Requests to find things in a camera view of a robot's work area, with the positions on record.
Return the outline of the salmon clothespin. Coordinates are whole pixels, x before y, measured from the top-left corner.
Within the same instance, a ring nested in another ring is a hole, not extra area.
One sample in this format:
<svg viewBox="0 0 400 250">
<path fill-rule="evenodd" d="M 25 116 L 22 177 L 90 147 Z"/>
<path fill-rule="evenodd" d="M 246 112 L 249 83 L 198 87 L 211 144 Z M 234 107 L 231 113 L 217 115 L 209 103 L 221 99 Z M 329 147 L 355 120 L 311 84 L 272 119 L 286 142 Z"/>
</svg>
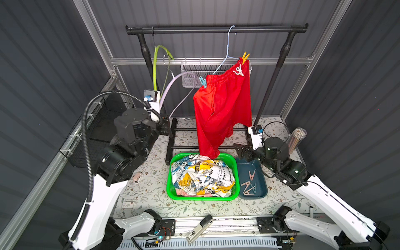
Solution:
<svg viewBox="0 0 400 250">
<path fill-rule="evenodd" d="M 250 179 L 250 181 L 253 181 L 253 180 L 254 180 L 255 171 L 256 171 L 256 170 L 254 170 L 253 172 L 249 171 L 249 179 Z"/>
</svg>

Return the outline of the teal clothespin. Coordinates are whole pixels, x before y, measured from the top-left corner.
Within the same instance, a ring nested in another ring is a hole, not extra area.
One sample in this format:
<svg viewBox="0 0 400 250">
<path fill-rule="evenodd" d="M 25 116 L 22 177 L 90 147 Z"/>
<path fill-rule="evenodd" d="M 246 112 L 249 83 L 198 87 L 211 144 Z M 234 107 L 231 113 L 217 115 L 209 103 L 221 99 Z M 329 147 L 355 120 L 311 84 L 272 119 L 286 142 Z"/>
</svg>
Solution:
<svg viewBox="0 0 400 250">
<path fill-rule="evenodd" d="M 249 193 L 256 194 L 257 188 L 256 185 L 252 185 L 251 188 L 248 190 Z"/>
</svg>

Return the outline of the beige clothespin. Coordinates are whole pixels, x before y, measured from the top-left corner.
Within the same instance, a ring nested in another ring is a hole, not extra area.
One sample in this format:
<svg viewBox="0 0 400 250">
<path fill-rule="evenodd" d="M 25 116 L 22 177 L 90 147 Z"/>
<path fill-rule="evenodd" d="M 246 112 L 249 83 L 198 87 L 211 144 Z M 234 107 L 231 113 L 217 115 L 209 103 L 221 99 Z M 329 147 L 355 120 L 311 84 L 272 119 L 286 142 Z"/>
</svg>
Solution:
<svg viewBox="0 0 400 250">
<path fill-rule="evenodd" d="M 244 196 L 255 195 L 254 189 L 255 189 L 254 187 L 252 187 L 250 189 L 245 189 L 243 192 L 243 195 Z"/>
</svg>

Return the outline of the red shorts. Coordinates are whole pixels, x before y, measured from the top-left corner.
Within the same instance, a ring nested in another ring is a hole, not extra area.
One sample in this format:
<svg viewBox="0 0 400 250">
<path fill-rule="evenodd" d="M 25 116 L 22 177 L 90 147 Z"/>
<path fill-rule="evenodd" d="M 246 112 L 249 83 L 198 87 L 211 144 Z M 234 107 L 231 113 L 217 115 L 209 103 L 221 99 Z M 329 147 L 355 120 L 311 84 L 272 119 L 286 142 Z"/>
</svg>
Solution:
<svg viewBox="0 0 400 250">
<path fill-rule="evenodd" d="M 196 129 L 200 154 L 214 159 L 236 124 L 252 125 L 250 61 L 240 58 L 222 75 L 208 75 L 206 83 L 193 97 Z"/>
</svg>

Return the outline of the lilac plastic hanger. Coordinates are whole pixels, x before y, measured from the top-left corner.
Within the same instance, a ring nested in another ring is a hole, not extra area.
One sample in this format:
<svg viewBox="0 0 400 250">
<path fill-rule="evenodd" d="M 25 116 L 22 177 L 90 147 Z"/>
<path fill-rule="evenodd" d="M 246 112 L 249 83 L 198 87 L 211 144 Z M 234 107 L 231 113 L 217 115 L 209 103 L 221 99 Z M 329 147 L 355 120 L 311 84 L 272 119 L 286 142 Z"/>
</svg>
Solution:
<svg viewBox="0 0 400 250">
<path fill-rule="evenodd" d="M 183 61 L 198 60 L 197 58 L 175 58 L 169 60 L 167 55 L 157 60 L 157 70 L 160 71 L 164 66 L 167 69 L 164 85 L 161 88 L 162 94 L 166 95 L 163 108 L 169 118 L 174 117 L 193 117 L 194 102 L 193 96 L 197 88 L 184 88 L 182 86 L 182 73 L 179 69 Z"/>
</svg>

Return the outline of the blue clothespin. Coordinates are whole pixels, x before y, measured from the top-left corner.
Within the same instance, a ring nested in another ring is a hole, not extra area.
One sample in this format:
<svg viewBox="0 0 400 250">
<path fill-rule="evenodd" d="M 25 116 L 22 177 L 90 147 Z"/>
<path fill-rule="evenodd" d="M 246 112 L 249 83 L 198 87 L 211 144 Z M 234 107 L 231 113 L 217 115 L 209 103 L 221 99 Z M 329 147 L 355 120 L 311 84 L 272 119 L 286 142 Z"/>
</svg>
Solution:
<svg viewBox="0 0 400 250">
<path fill-rule="evenodd" d="M 204 79 L 203 77 L 199 77 L 199 81 L 200 81 L 201 85 L 202 85 L 204 88 L 207 88 L 206 79 Z"/>
</svg>

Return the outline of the green plastic hanger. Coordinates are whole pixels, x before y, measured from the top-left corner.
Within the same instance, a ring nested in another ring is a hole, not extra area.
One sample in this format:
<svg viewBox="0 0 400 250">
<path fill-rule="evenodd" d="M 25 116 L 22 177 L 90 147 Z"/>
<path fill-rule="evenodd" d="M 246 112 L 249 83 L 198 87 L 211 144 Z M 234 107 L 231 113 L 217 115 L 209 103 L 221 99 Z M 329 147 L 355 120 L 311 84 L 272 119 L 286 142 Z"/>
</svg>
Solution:
<svg viewBox="0 0 400 250">
<path fill-rule="evenodd" d="M 175 58 L 173 57 L 172 53 L 163 45 L 156 45 L 154 44 L 154 57 L 153 57 L 153 88 L 154 91 L 158 91 L 158 85 L 157 85 L 157 60 L 158 60 L 158 52 L 159 50 L 162 49 L 165 51 L 167 57 L 169 60 L 174 60 Z"/>
</svg>

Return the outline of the yellow clothespin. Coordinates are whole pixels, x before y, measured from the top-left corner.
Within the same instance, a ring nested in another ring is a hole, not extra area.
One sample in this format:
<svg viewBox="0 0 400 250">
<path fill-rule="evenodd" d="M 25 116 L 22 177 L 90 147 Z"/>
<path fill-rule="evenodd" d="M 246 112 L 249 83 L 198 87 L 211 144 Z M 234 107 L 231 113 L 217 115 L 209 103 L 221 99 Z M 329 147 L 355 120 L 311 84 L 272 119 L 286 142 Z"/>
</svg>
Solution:
<svg viewBox="0 0 400 250">
<path fill-rule="evenodd" d="M 244 52 L 243 56 L 242 56 L 242 64 L 244 64 L 248 58 L 249 58 L 250 54 L 247 52 Z"/>
</svg>

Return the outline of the light blue wire hanger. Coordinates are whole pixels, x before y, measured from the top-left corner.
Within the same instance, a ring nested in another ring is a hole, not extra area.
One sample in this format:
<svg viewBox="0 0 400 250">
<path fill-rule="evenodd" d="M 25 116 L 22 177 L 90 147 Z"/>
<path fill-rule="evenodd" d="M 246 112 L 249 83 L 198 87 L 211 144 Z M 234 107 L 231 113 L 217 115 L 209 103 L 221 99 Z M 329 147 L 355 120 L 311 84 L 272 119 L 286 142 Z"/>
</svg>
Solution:
<svg viewBox="0 0 400 250">
<path fill-rule="evenodd" d="M 227 59 L 239 60 L 239 58 L 232 57 L 232 56 L 229 55 L 230 32 L 231 32 L 231 30 L 232 30 L 233 28 L 235 28 L 235 25 L 232 25 L 232 26 L 229 28 L 228 33 L 227 33 L 226 56 L 225 56 L 225 58 L 222 60 L 222 62 L 220 63 L 220 65 L 217 67 L 217 69 L 213 72 L 213 75 L 215 75 L 215 74 L 219 71 L 219 69 L 222 67 L 222 65 L 226 62 Z"/>
</svg>

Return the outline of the pink tie-dye shorts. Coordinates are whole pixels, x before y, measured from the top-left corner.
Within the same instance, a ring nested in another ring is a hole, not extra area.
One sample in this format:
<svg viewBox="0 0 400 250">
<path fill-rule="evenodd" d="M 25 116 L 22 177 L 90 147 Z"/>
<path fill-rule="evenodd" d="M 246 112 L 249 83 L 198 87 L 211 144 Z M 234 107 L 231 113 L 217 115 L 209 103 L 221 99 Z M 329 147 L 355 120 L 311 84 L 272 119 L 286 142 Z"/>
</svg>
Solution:
<svg viewBox="0 0 400 250">
<path fill-rule="evenodd" d="M 197 197 L 196 194 L 188 194 L 185 190 L 182 189 L 175 189 L 176 196 L 183 196 L 183 197 Z"/>
</svg>

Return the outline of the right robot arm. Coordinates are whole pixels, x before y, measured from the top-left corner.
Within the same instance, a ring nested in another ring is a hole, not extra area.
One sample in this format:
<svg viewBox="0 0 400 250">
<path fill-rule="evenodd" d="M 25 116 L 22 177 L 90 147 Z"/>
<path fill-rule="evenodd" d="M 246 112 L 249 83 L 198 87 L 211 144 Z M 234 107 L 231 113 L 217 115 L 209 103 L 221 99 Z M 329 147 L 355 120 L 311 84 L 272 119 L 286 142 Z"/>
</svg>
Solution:
<svg viewBox="0 0 400 250">
<path fill-rule="evenodd" d="M 359 213 L 331 191 L 306 166 L 289 156 L 289 147 L 280 138 L 267 138 L 261 147 L 235 144 L 238 157 L 246 161 L 258 160 L 270 169 L 283 184 L 312 201 L 332 221 L 332 224 L 304 216 L 282 205 L 272 216 L 270 225 L 279 233 L 297 231 L 320 240 L 336 250 L 387 249 L 385 240 L 390 227 Z"/>
</svg>

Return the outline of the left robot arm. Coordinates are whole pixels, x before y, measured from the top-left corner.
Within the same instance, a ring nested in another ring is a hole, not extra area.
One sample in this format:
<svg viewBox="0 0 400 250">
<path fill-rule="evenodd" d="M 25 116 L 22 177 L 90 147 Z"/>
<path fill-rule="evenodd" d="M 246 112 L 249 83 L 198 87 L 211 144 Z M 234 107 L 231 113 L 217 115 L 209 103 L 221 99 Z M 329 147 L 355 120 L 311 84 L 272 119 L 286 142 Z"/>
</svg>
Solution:
<svg viewBox="0 0 400 250">
<path fill-rule="evenodd" d="M 102 92 L 89 101 L 82 115 L 82 145 L 89 189 L 74 226 L 59 237 L 65 250 L 115 250 L 125 239 L 160 232 L 162 218 L 152 209 L 128 219 L 110 217 L 122 190 L 147 161 L 165 122 L 149 101 L 139 100 L 143 108 L 128 109 L 114 119 L 117 130 L 114 140 L 102 150 L 93 166 L 86 125 L 89 108 L 95 101 L 112 94 L 134 97 L 123 91 Z"/>
</svg>

